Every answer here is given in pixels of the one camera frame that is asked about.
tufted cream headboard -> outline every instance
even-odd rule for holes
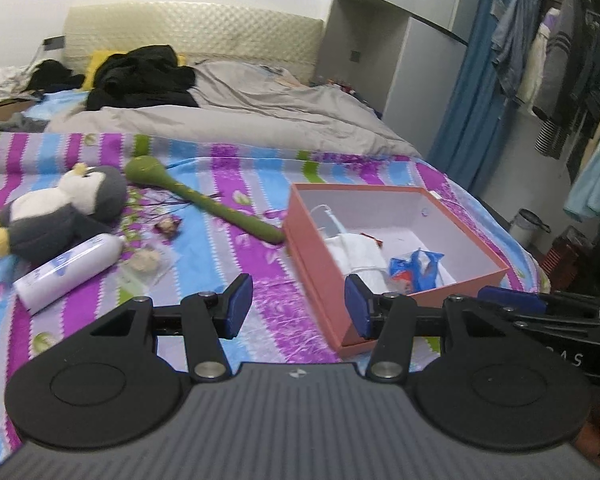
[[[72,7],[64,22],[64,62],[84,72],[94,50],[170,44],[189,64],[235,59],[283,66],[308,81],[322,20],[273,10],[188,2],[122,2]]]

colorful floral blanket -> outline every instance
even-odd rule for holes
[[[75,163],[122,168],[134,155],[151,153],[187,186],[274,224],[285,217],[291,182],[336,182],[422,186],[435,190],[462,222],[489,244],[512,270],[502,285],[537,291],[536,264],[467,192],[423,161],[404,156],[362,157],[330,153],[196,144],[122,134],[0,134],[0,207],[35,189],[53,186]],[[154,304],[177,304],[200,290],[223,290],[240,272],[254,279],[253,306],[239,337],[223,341],[232,367],[244,361],[336,362],[318,330],[284,248],[263,243],[166,192],[130,187],[121,231],[125,257],[152,236],[157,219],[182,218],[170,242],[178,259],[150,291]],[[116,268],[104,272],[30,317],[13,293],[14,279],[27,271],[13,256],[0,260],[0,459],[18,438],[4,410],[6,381],[49,345],[125,301]],[[175,367],[184,361],[177,343],[158,344]],[[416,343],[415,368],[436,357],[424,340]],[[357,361],[364,367],[368,356]]]

pink box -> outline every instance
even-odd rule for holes
[[[442,306],[450,294],[475,296],[486,285],[499,285],[509,267],[430,192],[419,187],[353,184],[292,184],[284,223],[286,246],[318,325],[330,346],[348,357],[373,348],[356,333],[344,305],[344,277],[323,241],[333,225],[323,214],[309,213],[326,204],[349,232],[365,233],[384,243],[387,263],[417,249],[443,253],[443,286],[412,297],[420,306]]]

penguin plush toy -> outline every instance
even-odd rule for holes
[[[0,257],[15,254],[39,265],[89,238],[126,203],[126,180],[116,168],[76,164],[57,187],[30,191],[0,209]]]

gray ribbed plate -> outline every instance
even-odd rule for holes
[[[526,455],[473,449],[440,433],[398,387],[351,364],[244,364],[202,384],[151,435],[100,452],[25,444],[0,480],[588,480],[568,444]]]

